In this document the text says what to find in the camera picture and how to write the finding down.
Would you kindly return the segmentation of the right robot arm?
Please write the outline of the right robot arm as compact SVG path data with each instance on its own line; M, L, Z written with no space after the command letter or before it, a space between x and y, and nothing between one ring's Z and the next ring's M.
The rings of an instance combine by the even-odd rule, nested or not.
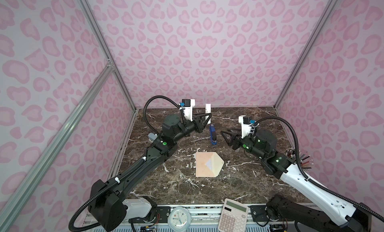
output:
M228 146L243 149L259 158L268 175L295 188L318 210L294 203L281 195L271 198L265 208L270 220L289 219L318 232L369 232L372 216L305 179L294 160L277 151L277 137L269 130L259 129L255 136L242 136L239 129L221 131Z

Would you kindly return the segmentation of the beige envelope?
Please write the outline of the beige envelope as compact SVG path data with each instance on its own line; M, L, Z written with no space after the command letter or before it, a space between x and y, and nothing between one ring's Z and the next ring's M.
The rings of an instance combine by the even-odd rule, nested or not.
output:
M195 159L197 178L217 177L224 165L224 160L216 152L197 152Z

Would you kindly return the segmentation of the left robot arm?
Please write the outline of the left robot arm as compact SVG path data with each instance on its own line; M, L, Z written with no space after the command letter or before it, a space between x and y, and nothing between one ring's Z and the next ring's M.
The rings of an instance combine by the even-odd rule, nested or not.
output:
M107 232L116 229L124 220L142 218L151 222L156 216L157 204L149 197L125 203L128 194L158 166L167 161L178 149L177 142L193 132L201 133L210 113L192 116L192 120L182 122L176 114L168 115L162 124L162 131L151 143L142 158L128 169L106 182L98 180L91 189L91 202L88 211L97 220L93 227L101 226Z

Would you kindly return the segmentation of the white glue stick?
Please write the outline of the white glue stick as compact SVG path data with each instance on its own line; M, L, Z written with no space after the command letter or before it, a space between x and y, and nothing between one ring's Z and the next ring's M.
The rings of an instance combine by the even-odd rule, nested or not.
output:
M211 113L211 104L206 104L205 112L206 112L206 114ZM209 116L206 116L206 120L208 120L208 124L211 123L211 119L209 118Z

